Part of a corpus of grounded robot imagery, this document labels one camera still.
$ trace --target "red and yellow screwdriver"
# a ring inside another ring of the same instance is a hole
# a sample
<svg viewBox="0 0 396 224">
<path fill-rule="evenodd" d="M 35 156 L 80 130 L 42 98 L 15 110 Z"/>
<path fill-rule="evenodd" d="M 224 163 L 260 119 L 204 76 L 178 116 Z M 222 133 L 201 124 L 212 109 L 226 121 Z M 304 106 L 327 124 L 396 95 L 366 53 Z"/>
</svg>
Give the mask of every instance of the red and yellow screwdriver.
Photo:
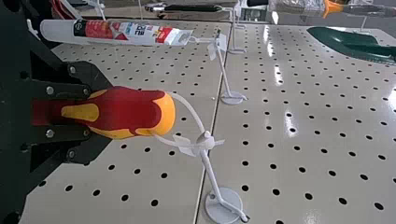
<svg viewBox="0 0 396 224">
<path fill-rule="evenodd" d="M 33 124 L 68 120 L 85 124 L 103 136 L 123 139 L 151 133 L 164 135 L 172 129 L 175 116 L 174 101 L 164 91 L 112 87 L 94 92 L 86 101 L 35 101 Z"/>
</svg>

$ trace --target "green object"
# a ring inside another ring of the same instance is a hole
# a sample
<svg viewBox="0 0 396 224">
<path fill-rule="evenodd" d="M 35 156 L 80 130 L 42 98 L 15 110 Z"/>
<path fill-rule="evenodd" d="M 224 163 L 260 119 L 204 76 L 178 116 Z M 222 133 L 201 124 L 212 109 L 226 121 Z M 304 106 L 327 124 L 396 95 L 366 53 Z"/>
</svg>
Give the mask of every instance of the green object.
<svg viewBox="0 0 396 224">
<path fill-rule="evenodd" d="M 380 46 L 371 35 L 342 32 L 326 27 L 312 27 L 307 31 L 320 43 L 346 56 L 396 65 L 396 47 Z"/>
</svg>

